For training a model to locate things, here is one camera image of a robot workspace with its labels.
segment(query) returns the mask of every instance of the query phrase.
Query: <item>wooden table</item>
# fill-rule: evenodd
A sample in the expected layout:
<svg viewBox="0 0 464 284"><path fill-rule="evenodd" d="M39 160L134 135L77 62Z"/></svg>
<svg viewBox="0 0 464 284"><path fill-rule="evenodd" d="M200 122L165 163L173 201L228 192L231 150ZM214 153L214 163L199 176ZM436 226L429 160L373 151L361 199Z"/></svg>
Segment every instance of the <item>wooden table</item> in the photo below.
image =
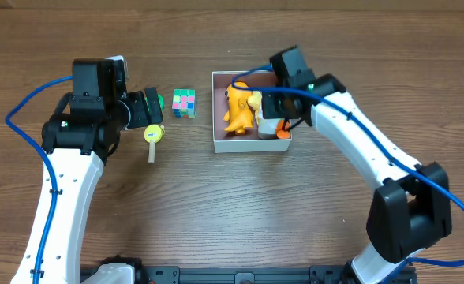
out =
<svg viewBox="0 0 464 284"><path fill-rule="evenodd" d="M37 154L4 123L32 89L71 74L74 58L129 61L130 90L166 102L193 88L198 118L164 112L167 135L147 163L143 129L122 135L92 200L81 253L121 253L180 267L343 264L369 242L371 191L308 126L287 153L214 154L211 72L263 65L300 44L316 73L334 73L399 147L449 173L464 200L464 13L0 10L0 283L24 254L42 179ZM14 121L40 141L65 83ZM422 256L464 257L464 214ZM464 268L417 265L420 283L464 282Z"/></svg>

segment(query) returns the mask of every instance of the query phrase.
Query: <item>black mount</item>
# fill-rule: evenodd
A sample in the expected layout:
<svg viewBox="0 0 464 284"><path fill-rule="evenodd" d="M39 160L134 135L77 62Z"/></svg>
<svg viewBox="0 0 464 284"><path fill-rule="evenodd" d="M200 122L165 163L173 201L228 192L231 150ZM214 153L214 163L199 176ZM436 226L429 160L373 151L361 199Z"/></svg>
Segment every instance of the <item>black mount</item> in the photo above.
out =
<svg viewBox="0 0 464 284"><path fill-rule="evenodd" d="M350 277L349 266L324 265L309 268L179 268L176 266L146 266L140 259L116 256L107 263L127 263L135 267L135 284L359 284ZM90 278L98 268L81 269L80 280ZM391 283L417 284L414 267L406 267Z"/></svg>
<svg viewBox="0 0 464 284"><path fill-rule="evenodd" d="M73 92L65 94L43 126L42 148L76 148L82 155L95 152L103 162L116 149L123 129L135 129L163 120L156 88L127 92L123 58L76 59ZM63 111L70 105L70 113Z"/></svg>
<svg viewBox="0 0 464 284"><path fill-rule="evenodd" d="M415 168L449 191L447 174L438 163ZM415 198L408 201L406 193ZM415 177L408 175L397 181L387 178L374 192L367 234L386 261L398 263L450 233L450 200Z"/></svg>
<svg viewBox="0 0 464 284"><path fill-rule="evenodd" d="M331 74L316 78L298 47L283 50L272 56L270 61L279 87L305 90L322 97L346 91L346 87ZM311 125L311 107L318 103L315 99L299 95L272 92L262 96L262 111L264 118L303 118Z"/></svg>

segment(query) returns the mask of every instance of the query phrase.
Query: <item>lollipop stick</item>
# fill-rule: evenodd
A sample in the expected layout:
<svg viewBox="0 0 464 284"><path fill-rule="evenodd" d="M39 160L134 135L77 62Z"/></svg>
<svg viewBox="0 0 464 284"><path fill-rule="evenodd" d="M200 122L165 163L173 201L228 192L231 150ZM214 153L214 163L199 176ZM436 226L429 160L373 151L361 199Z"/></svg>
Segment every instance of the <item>lollipop stick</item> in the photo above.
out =
<svg viewBox="0 0 464 284"><path fill-rule="evenodd" d="M148 163L155 162L155 141L150 140L150 151L148 153Z"/></svg>

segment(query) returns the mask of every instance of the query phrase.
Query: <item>cardboard box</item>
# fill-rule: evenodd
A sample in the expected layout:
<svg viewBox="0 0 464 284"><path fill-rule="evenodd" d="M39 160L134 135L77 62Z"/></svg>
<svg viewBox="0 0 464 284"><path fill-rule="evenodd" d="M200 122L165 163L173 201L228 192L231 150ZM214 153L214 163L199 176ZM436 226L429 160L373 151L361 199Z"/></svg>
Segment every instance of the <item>cardboard box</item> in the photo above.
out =
<svg viewBox="0 0 464 284"><path fill-rule="evenodd" d="M253 129L245 135L228 133L224 129L229 125L223 116L229 110L225 90L232 79L244 71L215 71L212 73L212 114L213 142L215 153L238 153L253 151L286 151L292 141L290 139L260 139L258 125L253 119ZM275 86L277 78L274 73L259 71L241 79L250 87Z"/></svg>

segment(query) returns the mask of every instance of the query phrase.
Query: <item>green object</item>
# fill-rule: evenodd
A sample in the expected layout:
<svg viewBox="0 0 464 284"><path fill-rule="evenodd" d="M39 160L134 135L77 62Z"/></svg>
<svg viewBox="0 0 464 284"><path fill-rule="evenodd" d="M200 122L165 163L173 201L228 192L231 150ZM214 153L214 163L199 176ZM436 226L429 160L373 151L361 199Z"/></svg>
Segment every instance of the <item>green object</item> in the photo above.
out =
<svg viewBox="0 0 464 284"><path fill-rule="evenodd" d="M164 109L166 107L166 104L163 102L163 97L159 95L159 103L160 103L160 109Z"/></svg>
<svg viewBox="0 0 464 284"><path fill-rule="evenodd" d="M148 105L148 99L144 98L146 101L146 105L148 106L148 111L150 110L150 105ZM163 102L163 97L159 95L159 104L160 104L160 109L163 110L164 107L166 107L166 104Z"/></svg>

